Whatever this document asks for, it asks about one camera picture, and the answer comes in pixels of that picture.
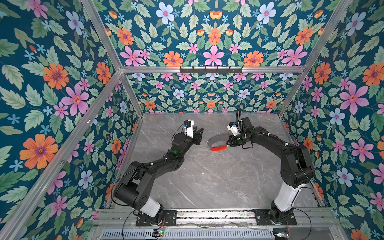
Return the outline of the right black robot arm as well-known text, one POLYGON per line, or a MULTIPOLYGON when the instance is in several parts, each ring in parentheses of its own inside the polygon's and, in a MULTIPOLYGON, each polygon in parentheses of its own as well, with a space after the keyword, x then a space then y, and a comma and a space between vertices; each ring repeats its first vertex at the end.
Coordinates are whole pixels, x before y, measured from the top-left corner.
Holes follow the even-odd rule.
POLYGON ((309 150, 283 141, 262 127, 254 127, 249 118, 229 123, 228 130, 231 131, 227 141, 229 147, 243 147, 247 143, 257 144, 280 159, 280 176, 283 183, 277 197, 271 203, 269 218, 276 225, 287 221, 301 189, 315 175, 309 150))

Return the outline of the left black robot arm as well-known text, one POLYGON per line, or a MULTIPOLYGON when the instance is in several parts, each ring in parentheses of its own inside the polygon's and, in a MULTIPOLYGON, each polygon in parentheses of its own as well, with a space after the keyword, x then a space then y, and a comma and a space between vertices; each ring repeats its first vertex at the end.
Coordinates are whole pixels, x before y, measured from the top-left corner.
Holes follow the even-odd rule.
POLYGON ((193 145, 199 146, 203 138, 203 128, 184 128, 173 136, 171 149, 159 160, 150 163, 132 162, 115 184, 112 196, 158 222, 163 216, 164 207, 151 198, 155 180, 178 170, 185 161, 186 153, 193 145))

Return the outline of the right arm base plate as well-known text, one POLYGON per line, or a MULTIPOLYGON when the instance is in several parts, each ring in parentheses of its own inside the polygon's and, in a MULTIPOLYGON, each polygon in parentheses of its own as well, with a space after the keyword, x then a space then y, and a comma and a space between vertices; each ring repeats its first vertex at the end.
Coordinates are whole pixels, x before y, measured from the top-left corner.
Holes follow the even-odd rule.
POLYGON ((258 226, 297 225, 297 220, 292 209, 287 212, 280 212, 275 209, 253 209, 252 212, 255 214, 258 226))

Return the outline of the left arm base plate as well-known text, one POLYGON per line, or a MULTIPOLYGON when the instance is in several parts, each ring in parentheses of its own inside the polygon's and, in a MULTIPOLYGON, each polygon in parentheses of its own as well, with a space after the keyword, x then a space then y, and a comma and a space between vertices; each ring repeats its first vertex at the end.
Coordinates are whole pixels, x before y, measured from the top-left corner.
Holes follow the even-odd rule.
POLYGON ((176 225, 177 220, 177 211, 176 210, 162 210, 159 211, 157 215, 154 217, 150 217, 149 215, 139 212, 136 220, 137 227, 161 227, 161 226, 171 226, 174 227, 176 225))

